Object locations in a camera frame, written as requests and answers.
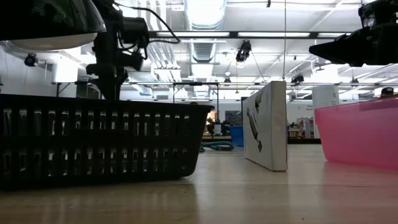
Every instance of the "camera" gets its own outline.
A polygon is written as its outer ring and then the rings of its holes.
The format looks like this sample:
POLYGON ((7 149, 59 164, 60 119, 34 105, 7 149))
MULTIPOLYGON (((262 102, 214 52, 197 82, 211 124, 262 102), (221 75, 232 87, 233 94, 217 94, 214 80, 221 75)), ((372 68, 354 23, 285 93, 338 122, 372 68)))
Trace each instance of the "camera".
POLYGON ((25 65, 29 67, 36 67, 38 65, 38 62, 39 61, 37 60, 36 54, 31 53, 27 55, 24 61, 25 65))
POLYGON ((250 56, 251 51, 251 44, 250 40, 244 40, 241 47, 236 54, 236 61, 237 62, 245 62, 246 59, 250 56))

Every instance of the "black lamp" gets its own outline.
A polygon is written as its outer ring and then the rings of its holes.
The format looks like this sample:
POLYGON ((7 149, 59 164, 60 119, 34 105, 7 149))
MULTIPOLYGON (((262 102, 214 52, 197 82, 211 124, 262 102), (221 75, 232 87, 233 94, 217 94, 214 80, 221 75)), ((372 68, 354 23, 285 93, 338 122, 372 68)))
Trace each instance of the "black lamp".
POLYGON ((79 47, 106 32, 92 0, 3 1, 0 41, 29 50, 79 47))

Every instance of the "white cardboard box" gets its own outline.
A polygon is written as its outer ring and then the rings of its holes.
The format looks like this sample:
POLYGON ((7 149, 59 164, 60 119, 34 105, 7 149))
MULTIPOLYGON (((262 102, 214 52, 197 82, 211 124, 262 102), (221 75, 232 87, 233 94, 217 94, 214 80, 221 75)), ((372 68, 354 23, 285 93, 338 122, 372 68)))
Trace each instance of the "white cardboard box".
POLYGON ((243 101, 244 155, 272 171, 287 171, 286 82, 270 82, 243 101))

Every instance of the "cable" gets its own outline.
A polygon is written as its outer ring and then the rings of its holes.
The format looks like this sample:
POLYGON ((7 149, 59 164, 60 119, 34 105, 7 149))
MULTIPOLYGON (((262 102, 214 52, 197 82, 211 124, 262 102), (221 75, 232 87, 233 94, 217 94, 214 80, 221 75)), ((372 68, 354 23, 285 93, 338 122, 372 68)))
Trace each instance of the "cable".
POLYGON ((257 60, 256 60, 256 57, 254 56, 254 52, 251 51, 251 53, 253 54, 254 62, 256 63, 257 68, 258 68, 258 70, 259 70, 259 73, 260 73, 260 75, 261 75, 261 77, 262 77, 262 79, 264 80, 264 83, 265 83, 265 82, 266 82, 266 79, 265 79, 264 76, 262 75, 262 72, 261 72, 261 69, 260 69, 260 67, 259 67, 259 64, 257 64, 257 60))
POLYGON ((286 69, 286 30, 287 30, 287 15, 286 15, 287 3, 285 0, 285 43, 284 43, 284 73, 282 79, 285 81, 285 69, 286 69))
POLYGON ((149 41, 149 43, 153 43, 153 42, 163 42, 163 43, 168 43, 168 44, 179 44, 180 43, 180 39, 174 34, 174 32, 172 31, 172 29, 169 27, 169 25, 167 25, 167 23, 156 13, 154 12, 152 9, 148 9, 148 8, 144 8, 144 7, 133 7, 133 6, 125 6, 122 5, 120 3, 115 2, 114 3, 117 6, 123 6, 123 7, 128 7, 130 9, 135 9, 135 10, 143 10, 143 11, 148 11, 150 13, 152 13, 153 15, 155 15, 156 18, 158 18, 158 20, 163 23, 164 26, 166 26, 167 30, 173 35, 173 37, 177 40, 177 41, 169 41, 169 40, 151 40, 149 41))
POLYGON ((202 142, 200 145, 200 152, 204 152, 205 147, 208 147, 210 149, 214 149, 217 151, 232 151, 235 148, 234 144, 229 141, 202 142))

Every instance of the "wooden table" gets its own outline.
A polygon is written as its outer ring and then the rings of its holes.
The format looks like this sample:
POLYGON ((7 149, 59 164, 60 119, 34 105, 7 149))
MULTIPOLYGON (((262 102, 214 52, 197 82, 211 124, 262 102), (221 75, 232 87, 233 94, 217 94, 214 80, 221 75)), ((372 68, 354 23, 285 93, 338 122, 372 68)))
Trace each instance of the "wooden table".
POLYGON ((206 151, 168 182, 0 192, 0 223, 397 223, 398 173, 325 162, 321 146, 289 146, 289 171, 243 150, 206 151))

